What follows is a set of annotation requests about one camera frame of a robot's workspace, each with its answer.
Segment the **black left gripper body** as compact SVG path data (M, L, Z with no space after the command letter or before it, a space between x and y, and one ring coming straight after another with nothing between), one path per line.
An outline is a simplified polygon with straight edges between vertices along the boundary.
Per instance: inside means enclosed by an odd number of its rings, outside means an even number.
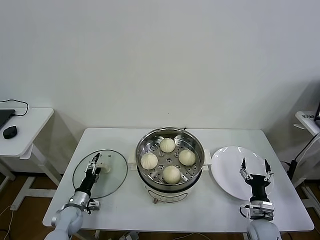
M86 175L85 178L82 180L80 186L76 189L76 192L83 192L87 195L91 195L93 185L97 182L97 179L98 175L96 174Z

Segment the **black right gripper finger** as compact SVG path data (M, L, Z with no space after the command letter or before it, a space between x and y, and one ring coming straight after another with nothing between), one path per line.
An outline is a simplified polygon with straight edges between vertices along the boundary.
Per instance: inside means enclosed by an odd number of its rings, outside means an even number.
M264 165L265 165L265 172L266 172L266 176L264 177L264 182L269 184L271 182L270 179L273 176L273 172L271 170L270 164L266 159L264 160Z
M246 159L245 157L243 157L242 159L242 163L241 163L241 168L239 170L240 175L242 176L242 178L246 181L246 180L252 180L253 177L251 176L251 174L247 171L247 167L246 167Z

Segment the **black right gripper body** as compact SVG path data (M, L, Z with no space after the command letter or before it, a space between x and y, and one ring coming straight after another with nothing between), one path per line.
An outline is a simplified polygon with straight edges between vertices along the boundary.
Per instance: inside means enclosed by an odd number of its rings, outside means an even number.
M267 198L266 187L269 186L269 181L265 180L264 175L251 174L252 177L250 186L253 198Z

